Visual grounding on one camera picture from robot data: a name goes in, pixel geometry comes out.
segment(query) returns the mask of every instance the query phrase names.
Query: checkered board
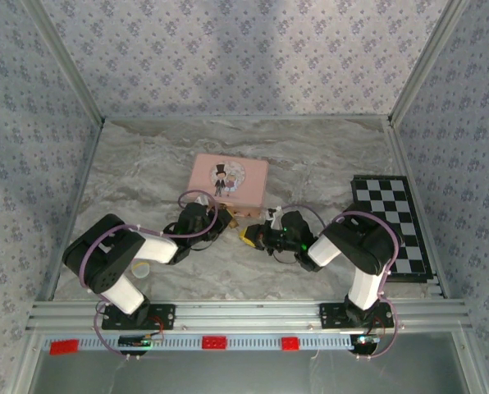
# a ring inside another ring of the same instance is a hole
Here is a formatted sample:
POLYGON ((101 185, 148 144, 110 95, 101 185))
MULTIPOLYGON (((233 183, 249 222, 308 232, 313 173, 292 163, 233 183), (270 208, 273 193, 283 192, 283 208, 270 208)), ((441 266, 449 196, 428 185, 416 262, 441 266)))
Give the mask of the checkered board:
POLYGON ((431 265, 406 176, 354 176, 354 201, 376 216, 399 224, 404 235, 390 282, 427 282, 431 265))

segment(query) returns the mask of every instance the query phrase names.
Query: wall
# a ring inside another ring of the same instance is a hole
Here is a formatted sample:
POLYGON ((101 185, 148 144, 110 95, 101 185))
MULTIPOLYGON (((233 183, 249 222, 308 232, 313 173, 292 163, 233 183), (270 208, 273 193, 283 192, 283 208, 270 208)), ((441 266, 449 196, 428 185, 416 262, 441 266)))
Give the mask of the wall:
POLYGON ((96 131, 21 3, 0 0, 0 392, 96 131))
POLYGON ((472 0, 400 126, 454 297, 489 366, 489 0, 472 0))
POLYGON ((447 0, 44 0, 105 117, 392 109, 447 0))

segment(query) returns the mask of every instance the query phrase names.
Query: black mounting plate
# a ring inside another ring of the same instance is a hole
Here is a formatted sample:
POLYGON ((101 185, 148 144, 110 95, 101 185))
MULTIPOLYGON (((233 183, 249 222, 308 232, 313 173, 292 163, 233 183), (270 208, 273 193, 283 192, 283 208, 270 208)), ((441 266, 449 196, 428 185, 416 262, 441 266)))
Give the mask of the black mounting plate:
POLYGON ((385 328, 394 327, 391 307, 385 303, 379 303, 371 313, 370 317, 361 323, 356 323, 346 315, 345 302, 331 302, 319 305, 319 316, 321 317, 321 328, 385 328))
POLYGON ((103 330, 143 330, 157 331, 159 323, 151 320, 157 316, 164 327, 162 330, 172 330, 176 319, 176 306, 174 304, 150 304, 148 318, 142 324, 137 325, 135 320, 128 318, 117 307, 109 305, 104 310, 103 330))

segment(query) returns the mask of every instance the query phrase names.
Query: marble surface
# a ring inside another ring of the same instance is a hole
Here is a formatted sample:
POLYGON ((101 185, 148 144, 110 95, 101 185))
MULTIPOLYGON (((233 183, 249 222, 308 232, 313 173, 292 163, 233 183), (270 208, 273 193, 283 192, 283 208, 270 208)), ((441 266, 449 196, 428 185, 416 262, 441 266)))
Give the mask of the marble surface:
MULTIPOLYGON (((355 174, 392 174, 394 163, 378 121, 188 120, 108 121, 80 202, 73 238, 106 213, 156 230, 174 222, 176 198, 185 190, 197 153, 215 153, 269 162, 265 203, 311 204, 329 221, 352 201, 355 174)), ((314 233, 321 228, 304 213, 314 233)), ((302 300, 342 299, 354 266, 338 258, 319 273, 307 273, 281 254, 239 240, 240 227, 225 231, 209 249, 192 252, 176 266, 154 264, 133 283, 153 300, 302 300)), ((388 283, 393 297, 425 297, 426 285, 388 283)), ((55 299, 94 299, 62 266, 55 299)))

